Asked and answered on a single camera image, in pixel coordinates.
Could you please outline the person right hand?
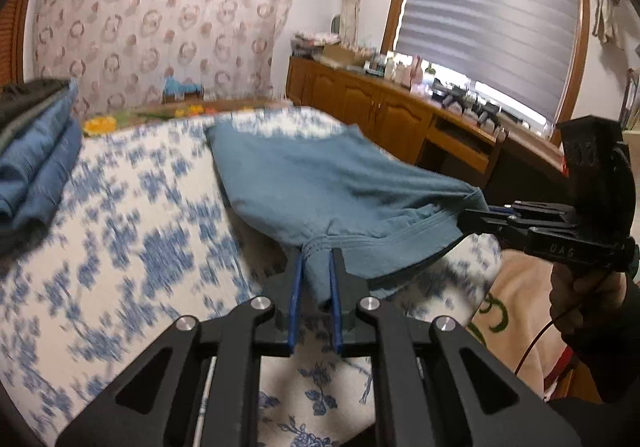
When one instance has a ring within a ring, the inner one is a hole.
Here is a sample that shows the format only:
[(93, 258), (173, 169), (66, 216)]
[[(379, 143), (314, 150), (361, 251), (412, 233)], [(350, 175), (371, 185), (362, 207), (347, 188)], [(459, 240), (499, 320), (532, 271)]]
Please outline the person right hand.
[(554, 264), (551, 273), (550, 317), (563, 335), (585, 326), (591, 314), (600, 315), (623, 305), (628, 278), (624, 273), (576, 278), (570, 268)]

